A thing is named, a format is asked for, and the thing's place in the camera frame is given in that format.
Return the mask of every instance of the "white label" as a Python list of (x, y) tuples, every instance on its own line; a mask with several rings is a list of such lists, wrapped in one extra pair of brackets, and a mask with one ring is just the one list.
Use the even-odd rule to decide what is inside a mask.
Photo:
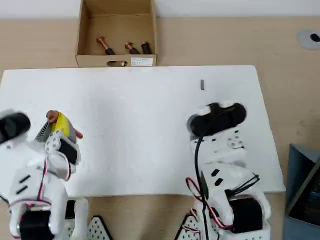
[(151, 57), (132, 57), (131, 66), (145, 66), (150, 67), (154, 63), (154, 59)]

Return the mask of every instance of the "open cardboard box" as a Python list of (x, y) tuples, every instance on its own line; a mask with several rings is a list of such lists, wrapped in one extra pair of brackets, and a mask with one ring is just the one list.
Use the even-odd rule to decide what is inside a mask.
[[(103, 36), (115, 55), (106, 55), (97, 43)], [(80, 8), (76, 61), (79, 67), (155, 66), (157, 24), (153, 0), (83, 0)], [(141, 54), (130, 54), (125, 43)], [(153, 54), (142, 54), (148, 42)]]

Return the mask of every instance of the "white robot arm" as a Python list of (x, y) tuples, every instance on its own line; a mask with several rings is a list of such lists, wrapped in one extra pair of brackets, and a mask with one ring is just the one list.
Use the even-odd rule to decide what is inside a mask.
[(7, 197), (10, 232), (14, 238), (70, 239), (67, 222), (75, 225), (71, 239), (87, 239), (88, 201), (68, 201), (63, 181), (68, 181), (81, 161), (76, 131), (57, 111), (48, 112), (48, 122), (33, 141), (27, 141), (30, 121), (23, 113), (6, 112), (0, 117), (0, 144), (24, 156), (32, 154), (18, 169)]
[(212, 103), (188, 121), (199, 187), (190, 177), (186, 183), (196, 198), (191, 214), (197, 228), (184, 224), (182, 229), (197, 239), (270, 239), (270, 204), (256, 185), (259, 176), (246, 168), (238, 127), (245, 118), (239, 103)]

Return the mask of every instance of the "red wire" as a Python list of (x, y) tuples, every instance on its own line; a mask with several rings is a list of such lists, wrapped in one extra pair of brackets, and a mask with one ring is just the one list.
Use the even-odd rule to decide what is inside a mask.
[[(188, 187), (188, 189), (192, 192), (191, 188), (190, 188), (190, 183), (192, 183), (192, 185), (194, 186), (194, 188), (197, 190), (198, 194), (200, 194), (200, 189), (199, 187), (197, 186), (197, 184), (195, 183), (195, 181), (191, 178), (191, 177), (187, 177), (185, 179), (185, 182), (186, 182), (186, 185)], [(193, 196), (195, 197), (195, 199), (197, 199), (198, 201), (202, 202), (203, 203), (203, 200), (201, 199), (200, 196), (197, 196), (195, 195), (193, 192), (192, 192)], [(209, 205), (208, 201), (207, 200), (204, 200), (205, 201), (205, 204), (207, 205), (208, 209), (209, 209), (209, 213), (211, 215), (211, 217), (213, 218), (214, 222), (218, 225), (219, 228), (221, 229), (231, 229), (232, 228), (232, 225), (231, 226), (225, 226), (222, 222), (220, 222), (216, 216), (216, 214), (214, 213), (214, 211), (212, 210), (211, 206)]]
[(47, 159), (44, 159), (44, 169), (43, 169), (43, 175), (42, 175), (42, 180), (41, 180), (41, 184), (40, 184), (40, 188), (39, 188), (39, 194), (37, 197), (37, 200), (41, 200), (41, 193), (44, 187), (44, 179), (45, 179), (45, 175), (47, 173)]
[(69, 169), (69, 172), (68, 172), (68, 177), (66, 178), (66, 181), (69, 181), (70, 177), (71, 177), (71, 166), (70, 166), (70, 162), (68, 161), (68, 169)]
[(35, 203), (44, 203), (44, 204), (51, 205), (51, 202), (49, 202), (49, 201), (25, 198), (25, 199), (20, 199), (20, 200), (14, 201), (13, 203), (11, 203), (9, 205), (9, 208), (11, 208), (13, 205), (16, 205), (16, 204), (22, 203), (22, 202), (35, 202)]

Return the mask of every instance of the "white foam board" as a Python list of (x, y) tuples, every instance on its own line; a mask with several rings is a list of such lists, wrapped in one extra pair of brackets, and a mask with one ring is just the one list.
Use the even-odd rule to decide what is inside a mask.
[[(200, 80), (205, 90), (200, 89)], [(31, 120), (29, 138), (46, 112), (63, 112), (84, 135), (82, 161), (65, 184), (72, 197), (145, 194), (189, 195), (195, 178), (188, 118), (213, 102), (243, 104), (239, 126), (247, 166), (265, 192), (284, 191), (273, 135), (253, 66), (170, 66), (24, 69), (4, 72), (0, 111), (14, 109)], [(7, 193), (26, 156), (0, 158), (0, 193)]]

